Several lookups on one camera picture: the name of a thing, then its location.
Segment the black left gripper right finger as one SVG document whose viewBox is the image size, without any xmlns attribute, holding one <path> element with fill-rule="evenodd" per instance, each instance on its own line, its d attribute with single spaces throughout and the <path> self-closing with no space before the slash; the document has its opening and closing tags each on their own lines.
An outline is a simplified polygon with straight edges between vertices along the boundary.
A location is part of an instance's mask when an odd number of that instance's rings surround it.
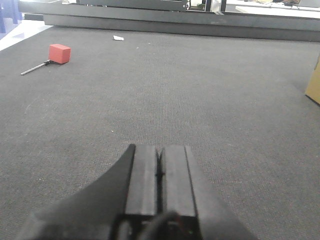
<svg viewBox="0 0 320 240">
<path fill-rule="evenodd" d="M 167 145 L 162 150 L 162 209 L 182 217 L 196 215 L 185 147 Z"/>
</svg>

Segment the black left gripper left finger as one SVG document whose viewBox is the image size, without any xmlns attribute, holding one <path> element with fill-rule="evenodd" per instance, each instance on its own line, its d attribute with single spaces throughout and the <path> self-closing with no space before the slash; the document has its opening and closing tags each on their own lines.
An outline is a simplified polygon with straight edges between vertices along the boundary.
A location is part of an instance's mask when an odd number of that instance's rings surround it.
<svg viewBox="0 0 320 240">
<path fill-rule="evenodd" d="M 157 153 L 153 145 L 137 145 L 135 148 L 125 213 L 157 213 Z"/>
</svg>

